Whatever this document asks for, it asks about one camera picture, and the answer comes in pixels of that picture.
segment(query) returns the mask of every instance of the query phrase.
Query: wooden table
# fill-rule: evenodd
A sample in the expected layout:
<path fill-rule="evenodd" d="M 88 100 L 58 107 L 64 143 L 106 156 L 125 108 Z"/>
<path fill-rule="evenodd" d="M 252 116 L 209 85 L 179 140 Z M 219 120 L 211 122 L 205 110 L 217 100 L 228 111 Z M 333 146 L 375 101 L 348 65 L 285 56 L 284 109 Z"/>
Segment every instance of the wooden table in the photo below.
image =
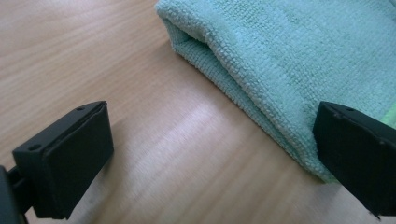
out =
<path fill-rule="evenodd" d="M 0 164 L 71 109 L 106 100 L 115 154 L 66 220 L 377 223 L 293 161 L 170 47 L 155 1 L 0 6 Z M 396 223 L 384 217 L 382 223 Z"/>

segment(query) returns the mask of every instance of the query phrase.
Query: towel fold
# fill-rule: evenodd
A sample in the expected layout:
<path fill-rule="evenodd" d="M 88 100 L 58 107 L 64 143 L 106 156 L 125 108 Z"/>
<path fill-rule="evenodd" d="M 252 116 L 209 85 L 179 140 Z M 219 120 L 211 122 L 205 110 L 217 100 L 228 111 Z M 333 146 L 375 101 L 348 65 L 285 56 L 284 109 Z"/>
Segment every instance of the towel fold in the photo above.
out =
<path fill-rule="evenodd" d="M 395 115 L 390 1 L 160 0 L 156 8 L 174 51 L 324 181 L 334 177 L 312 134 L 320 101 Z"/>

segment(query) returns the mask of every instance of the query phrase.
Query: towel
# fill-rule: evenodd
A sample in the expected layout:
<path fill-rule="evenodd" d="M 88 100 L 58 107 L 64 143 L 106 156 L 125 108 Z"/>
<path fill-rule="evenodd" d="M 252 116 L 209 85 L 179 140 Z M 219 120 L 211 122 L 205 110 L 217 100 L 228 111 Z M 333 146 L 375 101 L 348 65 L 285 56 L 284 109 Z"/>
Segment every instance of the towel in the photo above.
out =
<path fill-rule="evenodd" d="M 312 134 L 320 101 L 393 120 L 390 1 L 160 0 L 156 9 L 173 50 L 326 182 L 336 180 Z"/>

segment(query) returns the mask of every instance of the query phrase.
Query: microfiber towel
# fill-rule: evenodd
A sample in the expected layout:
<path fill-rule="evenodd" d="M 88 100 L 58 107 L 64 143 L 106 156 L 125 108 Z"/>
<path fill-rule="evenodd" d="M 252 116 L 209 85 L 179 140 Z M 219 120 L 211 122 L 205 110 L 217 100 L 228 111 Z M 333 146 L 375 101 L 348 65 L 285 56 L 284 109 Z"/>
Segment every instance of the microfiber towel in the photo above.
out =
<path fill-rule="evenodd" d="M 390 1 L 160 0 L 156 9 L 173 50 L 326 182 L 336 180 L 312 133 L 320 101 L 394 120 Z"/>

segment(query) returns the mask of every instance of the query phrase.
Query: wooden surface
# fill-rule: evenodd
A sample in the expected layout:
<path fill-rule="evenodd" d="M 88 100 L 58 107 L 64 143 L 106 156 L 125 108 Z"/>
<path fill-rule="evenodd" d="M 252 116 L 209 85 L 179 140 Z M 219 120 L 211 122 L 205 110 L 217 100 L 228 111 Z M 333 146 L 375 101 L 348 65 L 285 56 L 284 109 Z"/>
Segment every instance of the wooden surface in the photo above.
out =
<path fill-rule="evenodd" d="M 10 169 L 15 147 L 98 100 L 115 143 L 68 221 L 30 210 L 31 223 L 378 222 L 176 56 L 154 4 L 1 3 L 0 164 Z"/>

